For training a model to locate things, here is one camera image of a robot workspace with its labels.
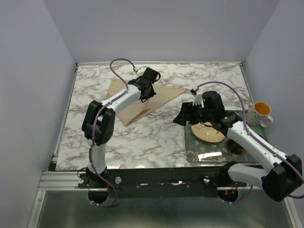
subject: mug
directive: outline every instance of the mug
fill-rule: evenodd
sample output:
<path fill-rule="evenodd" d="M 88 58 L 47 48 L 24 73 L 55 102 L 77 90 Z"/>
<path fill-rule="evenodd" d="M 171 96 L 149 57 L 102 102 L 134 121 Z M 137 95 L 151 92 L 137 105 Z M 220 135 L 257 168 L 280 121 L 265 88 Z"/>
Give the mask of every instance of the mug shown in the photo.
<path fill-rule="evenodd" d="M 246 122 L 250 125 L 256 126 L 260 124 L 262 127 L 269 127 L 273 124 L 274 119 L 270 116 L 271 108 L 269 104 L 259 101 L 249 108 L 246 114 Z M 270 120 L 270 124 L 266 125 L 263 121 Z"/>

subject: wall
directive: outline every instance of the wall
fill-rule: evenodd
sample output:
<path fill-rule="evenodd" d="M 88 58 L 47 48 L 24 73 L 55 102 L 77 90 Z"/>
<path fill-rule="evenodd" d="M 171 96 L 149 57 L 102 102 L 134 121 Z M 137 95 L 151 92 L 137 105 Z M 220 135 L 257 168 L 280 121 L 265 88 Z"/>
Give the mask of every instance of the wall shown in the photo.
<path fill-rule="evenodd" d="M 304 1 L 281 0 L 245 62 L 255 101 L 272 107 L 270 142 L 304 161 Z M 295 195 L 304 194 L 302 186 Z M 304 224 L 304 199 L 294 200 Z"/>
<path fill-rule="evenodd" d="M 24 228 L 75 64 L 41 0 L 0 2 L 0 221 Z"/>
<path fill-rule="evenodd" d="M 243 61 L 278 0 L 44 0 L 76 62 Z"/>

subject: beige plate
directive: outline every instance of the beige plate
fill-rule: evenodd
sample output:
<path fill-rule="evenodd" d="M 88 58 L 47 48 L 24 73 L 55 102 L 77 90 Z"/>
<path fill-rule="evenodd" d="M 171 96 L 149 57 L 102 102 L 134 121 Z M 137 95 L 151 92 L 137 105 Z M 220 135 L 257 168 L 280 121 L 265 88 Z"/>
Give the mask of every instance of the beige plate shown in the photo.
<path fill-rule="evenodd" d="M 198 123 L 196 125 L 191 125 L 191 130 L 196 137 L 201 140 L 204 140 L 209 143 L 219 143 L 222 141 L 225 136 L 213 129 L 212 127 L 206 127 L 202 123 Z"/>

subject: marble tabletop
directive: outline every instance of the marble tabletop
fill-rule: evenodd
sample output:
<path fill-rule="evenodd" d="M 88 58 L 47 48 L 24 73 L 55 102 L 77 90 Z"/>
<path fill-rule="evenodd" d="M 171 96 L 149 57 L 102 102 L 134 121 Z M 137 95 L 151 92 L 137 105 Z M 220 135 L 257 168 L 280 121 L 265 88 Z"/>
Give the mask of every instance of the marble tabletop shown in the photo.
<path fill-rule="evenodd" d="M 207 81 L 222 81 L 235 88 L 251 104 L 246 83 L 238 63 L 204 64 L 138 64 L 161 73 L 157 84 L 192 89 Z M 115 71 L 124 79 L 136 77 L 131 65 L 116 65 Z M 81 131 L 87 107 L 92 100 L 106 99 L 107 89 L 115 76 L 109 66 L 80 66 L 76 76 L 66 125 L 59 145 L 56 170 L 79 170 L 88 164 L 89 144 Z M 216 90 L 227 110 L 240 110 L 236 95 L 220 84 L 208 84 L 202 91 Z M 154 112 L 125 127 L 116 117 L 114 134 L 107 143 L 106 164 L 109 169 L 172 168 L 192 166 L 187 160 L 184 127 L 172 121 L 182 102 L 192 101 L 187 90 Z"/>

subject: purple hose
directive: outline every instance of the purple hose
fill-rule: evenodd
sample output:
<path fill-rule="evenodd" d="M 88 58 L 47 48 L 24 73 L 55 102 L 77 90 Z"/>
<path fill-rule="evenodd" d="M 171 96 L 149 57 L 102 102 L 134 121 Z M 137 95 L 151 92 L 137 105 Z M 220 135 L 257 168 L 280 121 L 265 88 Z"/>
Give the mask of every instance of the purple hose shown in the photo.
<path fill-rule="evenodd" d="M 218 84 L 222 84 L 224 86 L 227 86 L 228 88 L 230 88 L 236 95 L 237 97 L 239 98 L 239 101 L 241 102 L 241 106 L 242 106 L 242 111 L 243 111 L 243 124 L 244 124 L 244 128 L 245 130 L 248 132 L 248 134 L 253 138 L 255 139 L 255 141 L 257 141 L 260 145 L 262 145 L 265 149 L 267 149 L 269 152 L 271 152 L 273 155 L 276 154 L 276 152 L 274 152 L 271 148 L 269 148 L 266 144 L 264 144 L 262 141 L 260 141 L 260 139 L 258 139 L 257 137 L 255 137 L 248 129 L 248 126 L 246 124 L 246 113 L 245 113 L 245 107 L 244 107 L 244 102 L 242 100 L 242 98 L 240 97 L 240 95 L 237 93 L 237 91 L 232 88 L 231 86 L 229 86 L 228 84 L 224 83 L 224 82 L 219 82 L 219 81 L 211 81 L 211 82 L 205 82 L 205 83 L 202 83 L 200 85 L 198 85 L 198 88 L 201 87 L 201 86 L 204 86 L 204 85 L 207 85 L 207 84 L 210 84 L 210 83 L 218 83 Z M 300 174 L 300 172 L 294 167 L 292 166 L 292 164 L 290 164 L 288 161 L 286 161 L 286 159 L 284 159 L 283 157 L 281 157 L 280 155 L 276 155 L 280 160 L 282 160 L 284 163 L 286 163 L 297 175 L 298 177 L 301 179 L 301 181 L 304 183 L 304 178 L 303 176 Z M 293 199 L 303 199 L 304 198 L 304 195 L 302 196 L 291 196 L 289 195 L 289 197 L 293 198 Z"/>
<path fill-rule="evenodd" d="M 113 74 L 115 74 L 120 80 L 122 80 L 122 82 L 125 84 L 125 87 L 126 87 L 126 90 L 120 94 L 119 96 L 115 97 L 112 102 L 118 100 L 119 98 L 121 98 L 122 96 L 124 96 L 127 91 L 128 91 L 128 84 L 127 82 L 122 78 L 120 77 L 112 68 L 112 64 L 118 60 L 124 60 L 124 61 L 127 61 L 129 62 L 132 66 L 133 66 L 133 70 L 135 71 L 135 65 L 128 59 L 126 58 L 117 58 L 117 59 L 114 59 L 111 63 L 110 63 L 110 69 L 111 71 L 113 72 Z M 100 116 L 100 113 L 104 110 L 104 108 L 106 108 L 110 103 L 106 103 L 104 106 L 102 106 L 101 109 L 98 110 L 97 114 L 96 114 L 96 117 L 94 119 L 94 124 L 93 124 L 93 131 L 92 131 L 92 147 L 90 148 L 89 150 L 89 161 L 91 163 L 91 166 L 92 166 L 92 169 L 94 170 L 95 174 L 100 178 L 102 179 L 105 183 L 107 183 L 113 190 L 114 190 L 114 193 L 115 193 L 115 199 L 114 201 L 111 203 L 111 204 L 97 204 L 95 202 L 92 202 L 93 204 L 99 206 L 99 207 L 111 207 L 113 206 L 117 199 L 118 199 L 118 194 L 117 194 L 117 191 L 115 189 L 115 187 L 113 186 L 113 184 L 111 184 L 108 180 L 106 180 L 105 178 L 103 178 L 97 171 L 96 167 L 94 166 L 94 163 L 93 163 L 93 160 L 92 160 L 92 148 L 95 146 L 95 129 L 96 129 L 96 124 L 97 124 L 97 120 L 98 120 L 98 117 Z"/>

